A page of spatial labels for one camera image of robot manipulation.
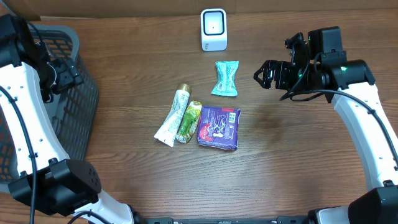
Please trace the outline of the purple square packet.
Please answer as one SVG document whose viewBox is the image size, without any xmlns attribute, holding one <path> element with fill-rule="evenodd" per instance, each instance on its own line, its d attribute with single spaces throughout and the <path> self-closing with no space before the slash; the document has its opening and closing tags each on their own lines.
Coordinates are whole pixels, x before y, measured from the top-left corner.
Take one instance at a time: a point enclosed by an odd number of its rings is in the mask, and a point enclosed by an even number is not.
<svg viewBox="0 0 398 224">
<path fill-rule="evenodd" d="M 227 151 L 238 148 L 238 126 L 241 110 L 204 106 L 198 125 L 197 143 Z"/>
</svg>

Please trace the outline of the white tube gold cap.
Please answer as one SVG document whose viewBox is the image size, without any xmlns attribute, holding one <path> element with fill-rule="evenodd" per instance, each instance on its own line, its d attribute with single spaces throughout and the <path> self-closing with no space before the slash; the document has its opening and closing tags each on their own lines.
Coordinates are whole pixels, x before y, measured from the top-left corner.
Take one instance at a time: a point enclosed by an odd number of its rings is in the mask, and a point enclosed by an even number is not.
<svg viewBox="0 0 398 224">
<path fill-rule="evenodd" d="M 191 88 L 185 83 L 179 84 L 175 92 L 171 109 L 162 126 L 155 133 L 154 137 L 160 142 L 173 147 L 175 135 L 182 122 L 185 110 L 190 98 Z"/>
</svg>

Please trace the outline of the teal snack packet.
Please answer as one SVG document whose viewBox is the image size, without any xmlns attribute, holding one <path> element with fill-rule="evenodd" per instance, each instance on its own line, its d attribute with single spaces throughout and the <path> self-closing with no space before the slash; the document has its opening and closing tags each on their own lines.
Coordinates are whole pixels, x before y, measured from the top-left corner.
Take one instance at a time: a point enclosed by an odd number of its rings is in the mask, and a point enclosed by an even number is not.
<svg viewBox="0 0 398 224">
<path fill-rule="evenodd" d="M 215 62 L 217 69 L 217 84 L 211 91 L 212 95 L 232 96 L 238 95 L 235 85 L 236 72 L 239 68 L 238 61 L 217 61 Z"/>
</svg>

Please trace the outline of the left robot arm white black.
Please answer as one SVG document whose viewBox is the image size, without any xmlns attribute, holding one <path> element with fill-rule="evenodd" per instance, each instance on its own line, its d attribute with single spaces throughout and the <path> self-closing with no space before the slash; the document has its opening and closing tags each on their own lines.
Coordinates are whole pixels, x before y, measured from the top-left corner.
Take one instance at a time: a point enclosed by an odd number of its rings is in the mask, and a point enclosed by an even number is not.
<svg viewBox="0 0 398 224">
<path fill-rule="evenodd" d="M 79 49 L 69 27 L 1 17 L 1 114 L 17 164 L 9 192 L 31 212 L 140 223 L 130 205 L 103 190 L 85 161 L 99 92 Z"/>
</svg>

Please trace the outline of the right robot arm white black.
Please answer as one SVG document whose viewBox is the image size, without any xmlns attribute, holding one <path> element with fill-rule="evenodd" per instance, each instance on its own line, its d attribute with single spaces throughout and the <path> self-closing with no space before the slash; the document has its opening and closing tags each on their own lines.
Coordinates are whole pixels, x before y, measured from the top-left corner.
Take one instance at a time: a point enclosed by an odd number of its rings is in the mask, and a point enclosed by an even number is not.
<svg viewBox="0 0 398 224">
<path fill-rule="evenodd" d="M 254 73 L 281 100 L 325 96 L 343 120 L 363 165 L 367 193 L 345 207 L 309 211 L 304 223 L 397 223 L 397 136 L 382 108 L 376 80 L 364 60 L 348 60 L 338 26 L 285 39 L 290 61 L 267 60 Z"/>
</svg>

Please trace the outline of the green yellow drink pouch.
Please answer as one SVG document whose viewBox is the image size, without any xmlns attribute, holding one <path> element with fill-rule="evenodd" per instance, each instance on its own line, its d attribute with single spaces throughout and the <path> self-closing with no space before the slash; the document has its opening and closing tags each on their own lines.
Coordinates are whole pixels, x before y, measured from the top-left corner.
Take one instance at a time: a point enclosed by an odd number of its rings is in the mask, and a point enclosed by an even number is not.
<svg viewBox="0 0 398 224">
<path fill-rule="evenodd" d="M 191 101 L 183 116 L 182 123 L 176 134 L 180 143 L 187 144 L 195 133 L 203 105 L 199 101 Z"/>
</svg>

